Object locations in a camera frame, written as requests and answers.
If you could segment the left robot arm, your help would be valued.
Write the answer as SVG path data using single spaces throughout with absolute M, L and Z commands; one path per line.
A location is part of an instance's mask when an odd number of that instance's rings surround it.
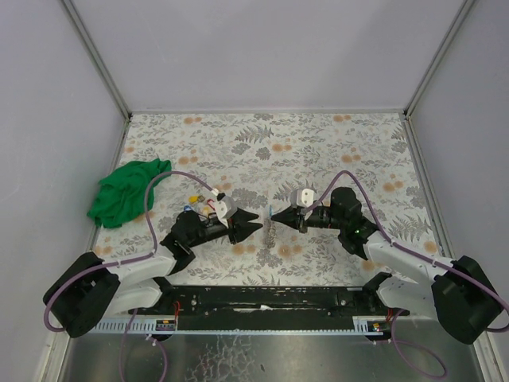
M 196 257 L 194 247 L 221 237 L 239 244 L 262 228 L 257 219 L 258 215 L 243 209 L 225 221 L 183 211 L 169 234 L 147 255 L 108 263 L 93 251 L 82 254 L 43 297 L 46 328 L 77 338 L 104 317 L 155 306 L 163 295 L 157 280 L 183 271 Z

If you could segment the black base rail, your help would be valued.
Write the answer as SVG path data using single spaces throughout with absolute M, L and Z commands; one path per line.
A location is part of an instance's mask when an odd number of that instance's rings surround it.
M 168 286 L 142 316 L 177 314 L 185 331 L 329 331 L 354 329 L 355 318 L 385 319 L 370 287 Z

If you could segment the red outlined key tag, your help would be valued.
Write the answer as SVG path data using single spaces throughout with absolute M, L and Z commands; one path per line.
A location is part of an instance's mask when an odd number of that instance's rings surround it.
M 201 210 L 201 212 L 205 215 L 205 216 L 208 216 L 209 214 L 213 213 L 213 210 L 207 205 L 207 206 L 204 206 Z

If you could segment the floral patterned tablecloth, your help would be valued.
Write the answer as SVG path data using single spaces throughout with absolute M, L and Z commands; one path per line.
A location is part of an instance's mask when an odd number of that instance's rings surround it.
M 154 190 L 148 216 L 101 229 L 95 253 L 104 259 L 145 254 L 164 238 L 186 205 L 201 212 L 208 188 L 259 215 L 262 229 L 233 245 L 222 238 L 196 247 L 195 259 L 173 284 L 360 286 L 381 263 L 348 254 L 333 230 L 305 234 L 270 220 L 295 189 L 323 193 L 329 184 L 353 188 L 364 213 L 407 247 L 441 254 L 400 115 L 137 114 L 121 164 L 170 160 L 176 177 Z M 188 198 L 199 195 L 199 201 Z

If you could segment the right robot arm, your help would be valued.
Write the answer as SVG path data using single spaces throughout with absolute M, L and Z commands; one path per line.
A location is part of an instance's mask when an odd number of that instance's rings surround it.
M 431 259 L 390 240 L 364 216 L 350 188 L 334 189 L 327 206 L 313 208 L 313 195 L 311 189 L 299 189 L 290 207 L 274 214 L 272 221 L 301 233 L 309 228 L 336 229 L 349 254 L 389 267 L 392 275 L 372 279 L 384 306 L 431 318 L 466 345 L 504 311 L 495 288 L 474 259 Z

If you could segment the green crumpled cloth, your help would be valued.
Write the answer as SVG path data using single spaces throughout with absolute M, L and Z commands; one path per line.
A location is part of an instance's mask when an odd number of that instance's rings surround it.
M 144 213 L 149 183 L 172 170 L 170 160 L 131 161 L 99 181 L 99 191 L 87 212 L 96 227 L 119 228 Z

